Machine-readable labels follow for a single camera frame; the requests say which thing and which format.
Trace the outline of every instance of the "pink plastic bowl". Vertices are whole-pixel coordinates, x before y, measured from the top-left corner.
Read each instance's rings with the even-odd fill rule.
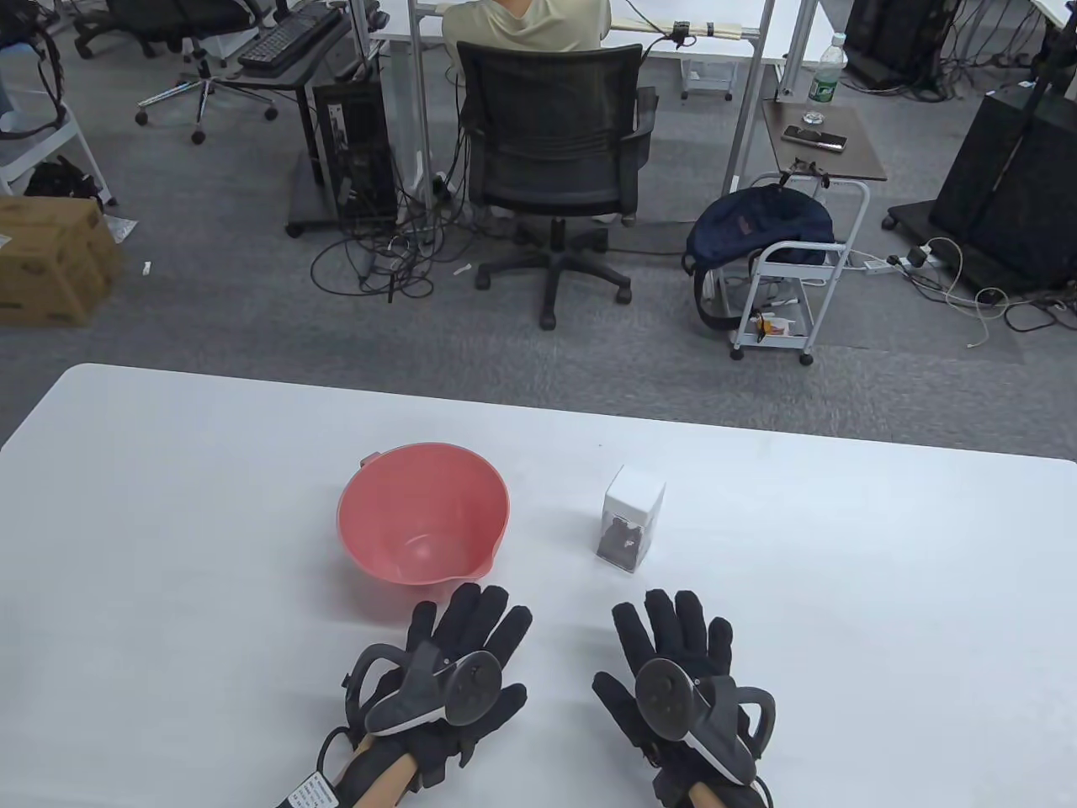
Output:
[[[507,525],[496,469],[447,443],[372,455],[337,507],[340,541],[360,569],[410,586],[481,577]]]

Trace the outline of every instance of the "chair base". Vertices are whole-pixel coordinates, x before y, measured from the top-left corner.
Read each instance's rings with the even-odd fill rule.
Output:
[[[277,120],[278,110],[277,105],[271,98],[258,95],[257,93],[252,93],[249,89],[243,89],[242,87],[233,87],[228,84],[222,83],[222,81],[210,74],[209,65],[206,64],[206,52],[197,48],[195,57],[198,59],[198,73],[197,75],[181,75],[179,83],[171,89],[166,89],[164,93],[158,93],[155,96],[143,99],[138,102],[138,112],[135,115],[135,123],[139,126],[145,126],[150,123],[150,115],[146,110],[150,107],[154,107],[163,101],[171,100],[181,95],[186,95],[193,90],[198,90],[198,114],[195,116],[195,130],[191,133],[191,140],[195,145],[200,145],[206,141],[206,133],[202,130],[202,119],[206,116],[206,103],[209,101],[209,97],[213,95],[218,89],[223,89],[227,93],[235,93],[236,95],[246,96],[247,98],[253,98],[262,103],[266,105],[265,115],[266,121]]]
[[[557,289],[561,282],[561,273],[579,273],[601,278],[617,287],[615,298],[617,303],[628,305],[632,302],[631,280],[582,254],[583,250],[602,253],[610,248],[609,233],[605,229],[595,228],[565,238],[564,220],[554,219],[550,222],[548,245],[542,235],[522,223],[517,224],[513,241],[521,247],[530,246],[538,249],[479,264],[475,273],[475,289],[489,289],[490,277],[500,273],[512,269],[545,269],[546,291],[543,294],[542,315],[538,317],[538,325],[543,331],[553,331],[557,328],[554,308],[557,305]]]

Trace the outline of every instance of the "label sticker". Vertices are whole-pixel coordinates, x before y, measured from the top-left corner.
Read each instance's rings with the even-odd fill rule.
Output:
[[[333,794],[333,789],[321,772],[316,771],[292,792],[288,804],[292,808],[337,808],[340,800]]]

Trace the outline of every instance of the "beige shirt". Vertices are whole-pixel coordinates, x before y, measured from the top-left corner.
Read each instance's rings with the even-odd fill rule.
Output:
[[[472,0],[446,10],[442,33],[459,69],[457,42],[510,51],[596,51],[611,22],[610,0],[531,0],[522,17],[495,0]]]

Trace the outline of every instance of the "smartphone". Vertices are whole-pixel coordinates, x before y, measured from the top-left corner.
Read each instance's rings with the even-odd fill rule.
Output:
[[[819,129],[806,129],[802,126],[785,127],[782,140],[788,140],[791,143],[803,143],[813,149],[825,149],[828,152],[838,152],[839,154],[845,151],[845,143],[849,142],[849,138],[841,135],[830,135]]]

